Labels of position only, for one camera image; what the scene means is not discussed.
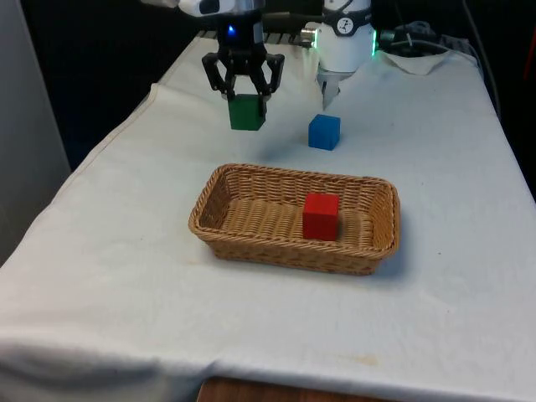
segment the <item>white wall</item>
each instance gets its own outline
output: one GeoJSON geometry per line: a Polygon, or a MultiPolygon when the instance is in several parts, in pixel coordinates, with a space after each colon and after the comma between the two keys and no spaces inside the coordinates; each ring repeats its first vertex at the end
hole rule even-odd
{"type": "Polygon", "coordinates": [[[70,170],[18,0],[0,0],[0,265],[70,170]]]}

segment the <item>green block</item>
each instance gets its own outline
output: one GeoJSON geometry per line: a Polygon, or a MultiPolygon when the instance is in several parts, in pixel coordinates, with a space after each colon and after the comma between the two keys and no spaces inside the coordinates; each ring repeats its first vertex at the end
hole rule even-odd
{"type": "Polygon", "coordinates": [[[229,104],[233,130],[258,131],[265,122],[266,102],[258,95],[237,95],[229,104]]]}

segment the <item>white cloth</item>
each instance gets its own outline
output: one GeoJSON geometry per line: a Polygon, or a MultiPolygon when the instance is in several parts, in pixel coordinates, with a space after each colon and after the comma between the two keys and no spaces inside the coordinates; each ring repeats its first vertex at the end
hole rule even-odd
{"type": "Polygon", "coordinates": [[[401,400],[536,399],[536,208],[477,68],[376,59],[307,146],[315,58],[286,46],[259,132],[231,131],[195,39],[0,270],[0,400],[194,400],[213,375],[401,400]],[[225,162],[387,178],[398,254],[352,277],[216,260],[187,220],[225,162]]]}

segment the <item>green led light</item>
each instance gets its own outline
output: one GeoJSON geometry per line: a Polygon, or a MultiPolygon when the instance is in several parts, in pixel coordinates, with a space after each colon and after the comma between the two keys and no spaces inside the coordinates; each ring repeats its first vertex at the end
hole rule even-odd
{"type": "Polygon", "coordinates": [[[372,34],[372,57],[376,54],[376,30],[372,34]]]}

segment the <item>red block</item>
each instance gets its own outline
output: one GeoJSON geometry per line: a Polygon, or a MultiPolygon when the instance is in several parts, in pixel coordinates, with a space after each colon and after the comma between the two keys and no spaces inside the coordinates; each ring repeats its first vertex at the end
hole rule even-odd
{"type": "Polygon", "coordinates": [[[338,237],[338,195],[307,195],[303,208],[303,238],[335,241],[338,237]]]}

